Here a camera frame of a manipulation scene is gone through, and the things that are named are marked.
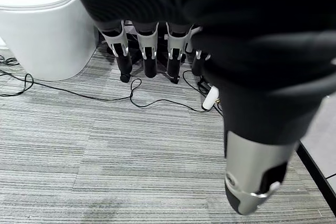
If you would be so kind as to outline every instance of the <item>gray carpet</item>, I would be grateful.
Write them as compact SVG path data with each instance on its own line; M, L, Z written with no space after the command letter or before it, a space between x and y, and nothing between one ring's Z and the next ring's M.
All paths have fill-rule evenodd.
M100 45L80 74L48 84L102 98L128 96L130 83L119 81L105 51ZM0 68L24 76L20 66ZM139 104L166 98L200 107L201 96L183 80L144 78L141 63L133 74L143 79L134 94ZM22 86L0 78L1 92ZM0 223L336 223L297 155L280 191L257 213L236 214L225 197L216 111L165 102L139 109L39 86L1 98L0 106Z

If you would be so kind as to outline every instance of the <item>black baseboard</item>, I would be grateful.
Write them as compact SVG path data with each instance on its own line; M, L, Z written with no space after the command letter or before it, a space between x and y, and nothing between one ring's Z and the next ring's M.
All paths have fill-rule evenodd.
M323 194L325 200L329 204L329 207L333 211L336 217L336 194L333 189L330 187L327 179L321 173L321 170L318 168L314 160L309 155L306 148L300 143L299 148L297 149L297 154L299 155L300 159L302 160L303 164L307 168L308 172L310 173L311 177L315 181L316 185L318 186L319 190Z

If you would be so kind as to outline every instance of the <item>toilet bowl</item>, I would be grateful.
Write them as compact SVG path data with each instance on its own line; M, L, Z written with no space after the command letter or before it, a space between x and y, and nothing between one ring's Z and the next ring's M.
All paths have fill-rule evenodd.
M0 37L34 78L56 81L84 68L98 30L80 0L0 0Z

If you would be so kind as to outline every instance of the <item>robotic hand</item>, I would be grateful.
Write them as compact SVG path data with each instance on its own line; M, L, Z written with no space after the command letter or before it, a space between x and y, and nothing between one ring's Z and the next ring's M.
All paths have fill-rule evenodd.
M171 76L191 26L202 27L192 46L211 55L202 71L219 89L227 198L238 213L254 212L279 188L321 100L336 90L336 0L81 1L105 36L124 38L116 24L133 21L149 77L155 25L141 24L168 23ZM118 43L121 59L127 42Z

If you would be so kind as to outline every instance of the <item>black cable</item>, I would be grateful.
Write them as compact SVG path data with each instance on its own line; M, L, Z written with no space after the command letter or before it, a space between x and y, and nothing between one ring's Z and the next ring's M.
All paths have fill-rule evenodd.
M4 70L1 70L1 69L0 69L0 73L2 73L2 74L0 74L0 76L8 75L8 76L11 76L11 77L13 77L13 78L15 78L15 79L17 79L17 80L20 80L20 81L24 82L24 89L23 89L22 91L17 92L17 93L15 93L15 94L0 94L0 96L2 96L2 97L11 97L11 96L16 96L16 95L23 94L24 92L26 92L27 90L29 90L34 84L36 84L36 85L40 85L40 86L43 86L43 87L47 87L47 88L51 88L51 89L55 89L55 90L59 90L59 91L64 91L64 92L68 92L68 93L71 93L71 94L74 94L74 95L78 95L78 96L80 96L80 97L84 97L84 98L88 98L88 99L93 99L93 100L98 100L98 101L104 101L104 102L115 102L115 101L121 101L121 100L125 100L125 99L130 99L131 103L132 103L134 106L138 107L138 108L146 108L146 107L149 107L149 106L151 106L151 105L153 105L153 104L155 104L155 103L157 103L157 102L163 102L163 101L164 101L164 102L170 102L170 103L174 103L174 104L176 104L176 105L184 106L184 107L186 107L186 108L188 108L188 109L190 109L190 110L192 110L192 111L198 112L198 113L204 113L204 112L208 112L208 111L209 111L209 110L201 110L201 111L200 111L200 110L196 110L196 109L194 109L193 107L190 107L190 106L188 106L188 105L185 105L185 104L182 104L182 103L179 103L179 102L175 102L175 101L171 101L171 100L168 100L168 99L159 99L159 100L156 100L156 101L151 102L151 103L146 104L146 105L138 105L138 104L136 104L136 103L132 100L132 98L133 98L133 95L134 95L134 91L135 91L137 88L139 88L140 85L142 84L142 80L139 79L139 78L137 78L137 79L135 79L135 80L133 80L133 81L131 82L131 93L130 93L130 95L129 95L128 97L122 97L122 98L117 98L117 99L104 99L104 98L91 97L91 96L89 96L89 95L79 94L79 93L76 93L76 92L73 92L73 91L70 91L70 90L66 90L66 89L62 89L62 88L57 88L57 87L53 87L53 86L49 86L49 85L46 85L46 84L43 84L43 83L36 82L36 81L34 81L33 76L30 75L30 74L26 74L26 75L25 75L25 79L21 79L21 78L19 78L19 77L16 77L15 75L13 75L13 74L11 74L11 73L8 73L8 72L6 72L6 71L4 71ZM135 81L140 81L140 83L134 88L134 87L133 87L133 84L134 84ZM31 85L30 85L28 88L26 88L27 83L31 83Z
M139 80L140 83L139 83L135 88L133 88L133 83L134 83L135 81L137 81L137 80ZM133 97L133 93L134 93L134 91L135 91L138 87L140 87L141 83L142 83L142 80L139 79L139 78L133 80L132 83L131 83L130 101L131 101L131 103L132 103L134 106L136 106L136 107L138 107L138 108L146 108L146 107L148 107L148 106L150 106L150 105L153 105L153 104L155 104L155 103L157 103L157 102L162 102L162 101L164 101L164 102L170 102L170 103L174 103L174 104L177 104L177 105L184 106L184 107L186 107L186 108L188 108L188 109L190 109L190 110L192 110L192 111L198 112L198 113L204 113L204 112L208 112L208 111L209 111L209 110L201 110L201 111L200 111L200 110L196 110L196 109L194 109L194 108L192 108L192 107L190 107L190 106L188 106L188 105L185 105L185 104L182 104L182 103L179 103L179 102L174 102L174 101L167 100L167 99L159 99L159 100L156 100L156 101L151 102L151 103L146 104L146 105L138 105L138 104L136 104L136 103L132 100L132 97Z
M205 94L203 94L202 92L198 91L194 86L192 86L186 79L185 79L185 76L184 74L187 73L187 72L192 72L191 70L186 70L182 73L182 78L183 80L185 81L185 83L187 83L192 89L196 90L198 93L200 93L203 97L206 97ZM219 111L218 108L216 108L215 106L213 106L213 108L218 112L218 114L220 114L221 116L223 116L223 114Z
M19 77L16 77L15 75L13 75L11 73L8 73L8 72L6 72L4 70L1 70L1 69L0 69L0 72L2 73L2 75L0 75L0 76L4 76L4 75L11 76L11 77L15 78L16 80L23 81L25 83L25 86L26 86L27 82L31 83L31 85L29 86L28 89L30 89L33 86L33 84L36 84L36 85L40 85L40 86L47 87L47 88L50 88L50 89L55 89L55 90L59 90L59 91L68 92L70 94L75 94L75 95L78 95L79 97L84 97L84 98L88 98L88 99L92 99L92 100L97 100L97 101L103 101L103 102L116 102L116 101L125 100L125 99L129 99L130 98L129 96L128 97L117 98L117 99L105 99L105 98L91 97L89 95L79 94L79 93L76 93L76 92L73 92L73 91L70 91L70 90L67 90L67 89L56 88L56 87L53 87L53 86L49 86L49 85L46 85L46 84L43 84L43 83L36 82L36 81L34 81L33 76L31 76L30 74L26 74L26 77L27 77L27 75L29 75L30 78L32 79L31 81L27 80L26 77L25 77L25 79L21 79ZM28 89L24 89L23 91L21 91L20 94L23 94Z
M5 57L3 57L2 55L0 55L0 64L4 64L4 65L7 65L7 66L19 65L16 58L10 57L8 59L5 59Z
M219 107L219 103L217 103L217 108L222 112L223 110Z
M5 76L5 75L10 75L10 76L13 76L12 74L10 73L7 73L3 70L0 70L0 72L2 72L2 74L0 76ZM26 74L25 75L25 79L22 80L20 79L20 81L23 81L24 82L24 87L22 89L22 91L19 91L17 93L14 93L14 94L0 94L0 97L16 97L18 95L21 95L23 94L24 92L26 92L27 90L31 89L31 87L34 85L34 78L33 76L31 76L30 73Z

